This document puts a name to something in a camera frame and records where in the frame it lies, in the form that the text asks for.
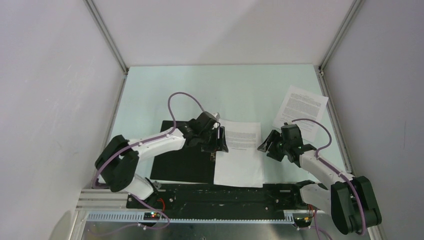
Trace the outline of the metal folder clip mechanism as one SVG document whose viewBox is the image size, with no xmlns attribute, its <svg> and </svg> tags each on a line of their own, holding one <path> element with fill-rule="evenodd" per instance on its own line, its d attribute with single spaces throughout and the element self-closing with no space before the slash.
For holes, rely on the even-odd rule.
<svg viewBox="0 0 424 240">
<path fill-rule="evenodd" d="M 211 162 L 215 162 L 216 161 L 216 152 L 211 152 L 210 153 L 210 161 Z"/>
</svg>

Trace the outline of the red black clip folder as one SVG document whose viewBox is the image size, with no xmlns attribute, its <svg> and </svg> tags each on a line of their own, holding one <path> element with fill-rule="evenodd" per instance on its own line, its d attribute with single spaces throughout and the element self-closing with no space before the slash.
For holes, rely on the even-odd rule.
<svg viewBox="0 0 424 240">
<path fill-rule="evenodd" d="M 151 180 L 212 184 L 215 162 L 210 152 L 193 147 L 165 152 L 154 157 Z"/>
</svg>

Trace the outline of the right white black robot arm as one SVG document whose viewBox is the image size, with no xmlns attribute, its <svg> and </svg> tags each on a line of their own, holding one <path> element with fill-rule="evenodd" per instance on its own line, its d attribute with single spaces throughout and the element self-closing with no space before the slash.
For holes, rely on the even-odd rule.
<svg viewBox="0 0 424 240">
<path fill-rule="evenodd" d="M 322 210 L 344 235 L 363 235 L 367 228 L 382 223 L 371 181 L 345 172 L 326 160 L 320 148 L 304 143 L 297 124 L 285 123 L 280 131 L 272 130 L 257 150 L 278 162 L 287 158 L 318 179 L 318 182 L 304 180 L 294 184 L 290 201 L 295 208 L 311 205 Z"/>
</svg>

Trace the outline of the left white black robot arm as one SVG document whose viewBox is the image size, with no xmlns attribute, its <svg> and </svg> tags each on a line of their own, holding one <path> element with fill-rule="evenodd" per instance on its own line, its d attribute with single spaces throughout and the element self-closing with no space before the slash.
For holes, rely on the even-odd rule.
<svg viewBox="0 0 424 240">
<path fill-rule="evenodd" d="M 139 162 L 192 147 L 208 153 L 227 153 L 225 128 L 219 120 L 219 113 L 204 111 L 189 121 L 174 121 L 171 128 L 148 138 L 128 140 L 116 135 L 94 163 L 95 179 L 101 177 L 112 192 L 127 192 L 145 208 L 153 208 L 158 194 L 147 178 L 136 174 Z"/>
</svg>

